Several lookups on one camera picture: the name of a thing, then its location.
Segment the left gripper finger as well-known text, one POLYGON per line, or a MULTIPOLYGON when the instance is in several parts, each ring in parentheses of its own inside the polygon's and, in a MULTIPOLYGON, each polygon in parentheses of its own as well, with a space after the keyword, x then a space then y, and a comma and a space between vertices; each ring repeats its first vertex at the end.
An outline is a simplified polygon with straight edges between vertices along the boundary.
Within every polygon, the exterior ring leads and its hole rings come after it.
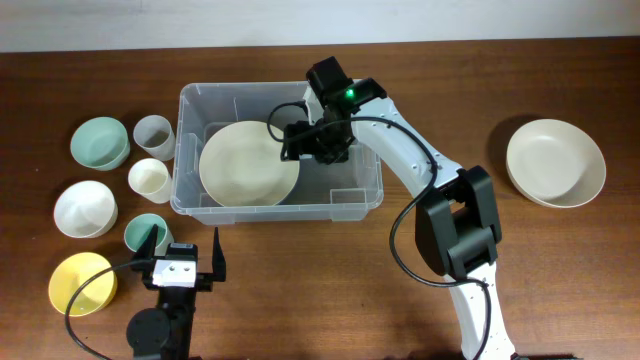
POLYGON ((212 251, 212 275, 213 282, 226 281, 226 260, 220 244, 219 229, 214 229, 213 251, 212 251))
POLYGON ((147 232, 143 243, 134 253, 130 269, 134 272, 148 272, 154 264, 158 226, 153 225, 147 232))

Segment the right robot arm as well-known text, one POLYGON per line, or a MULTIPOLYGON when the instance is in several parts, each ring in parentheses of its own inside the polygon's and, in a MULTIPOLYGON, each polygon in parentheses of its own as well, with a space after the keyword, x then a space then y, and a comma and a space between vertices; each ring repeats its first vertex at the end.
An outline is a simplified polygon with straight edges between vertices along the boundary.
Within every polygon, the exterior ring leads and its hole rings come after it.
POLYGON ((415 215, 415 243, 426 265, 449 290, 467 359, 514 359, 496 290, 502 231, 490 175, 469 169, 430 145, 398 112, 374 79, 348 77, 329 57, 306 73, 321 115, 287 125, 279 143, 284 161, 304 155, 318 163, 345 162, 353 143, 367 146, 412 196, 394 220, 389 246, 404 218, 415 215))

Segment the blue plate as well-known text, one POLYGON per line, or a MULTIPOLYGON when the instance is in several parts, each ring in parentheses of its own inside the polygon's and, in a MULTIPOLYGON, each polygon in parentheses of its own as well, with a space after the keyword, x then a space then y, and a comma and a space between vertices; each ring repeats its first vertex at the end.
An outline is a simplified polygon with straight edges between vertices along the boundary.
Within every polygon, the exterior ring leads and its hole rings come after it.
POLYGON ((275 205, 285 205, 287 203, 287 201, 295 194, 296 189, 298 187, 299 179, 300 179, 300 174, 298 173, 295 179, 291 180, 291 184, 287 193, 284 194, 275 205))

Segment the beige plate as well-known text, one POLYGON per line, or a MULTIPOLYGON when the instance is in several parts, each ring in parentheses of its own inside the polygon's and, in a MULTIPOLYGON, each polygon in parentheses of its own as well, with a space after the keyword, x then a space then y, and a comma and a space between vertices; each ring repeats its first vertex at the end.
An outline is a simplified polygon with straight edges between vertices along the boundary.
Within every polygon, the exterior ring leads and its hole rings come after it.
POLYGON ((514 132, 506 150, 506 169, 523 196, 560 209, 592 201, 607 176, 596 142, 580 128, 555 119, 534 120, 514 132))
POLYGON ((240 121, 217 131, 199 159, 207 194, 224 207, 274 206, 294 189, 300 164, 280 158, 283 132, 261 121, 240 121))

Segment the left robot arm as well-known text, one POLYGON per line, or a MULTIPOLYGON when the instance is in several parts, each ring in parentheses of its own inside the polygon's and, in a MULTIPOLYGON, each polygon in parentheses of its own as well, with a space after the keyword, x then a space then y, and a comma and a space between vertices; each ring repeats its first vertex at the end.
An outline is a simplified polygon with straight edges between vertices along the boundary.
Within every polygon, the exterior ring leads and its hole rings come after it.
POLYGON ((226 261, 218 231, 213 235, 210 272, 197 270, 198 247, 194 244, 172 243, 163 255, 157 255, 158 234, 156 225, 147 231, 130 265, 132 271, 142 274, 146 289, 158 293, 157 304, 132 317, 126 338, 135 359, 187 359, 196 295, 226 280, 226 261))

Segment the yellow bowl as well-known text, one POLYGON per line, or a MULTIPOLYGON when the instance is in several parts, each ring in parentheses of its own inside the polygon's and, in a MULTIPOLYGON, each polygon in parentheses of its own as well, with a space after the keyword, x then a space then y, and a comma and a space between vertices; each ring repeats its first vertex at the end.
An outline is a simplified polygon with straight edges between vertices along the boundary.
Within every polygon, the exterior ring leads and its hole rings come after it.
MULTIPOLYGON (((64 314, 72 295, 90 277, 109 268, 111 263, 102 255, 83 252, 61 262, 51 275, 48 295, 52 306, 64 314)), ((109 272, 84 288, 74 301, 71 317, 80 317, 105 308, 117 291, 117 277, 109 272)))

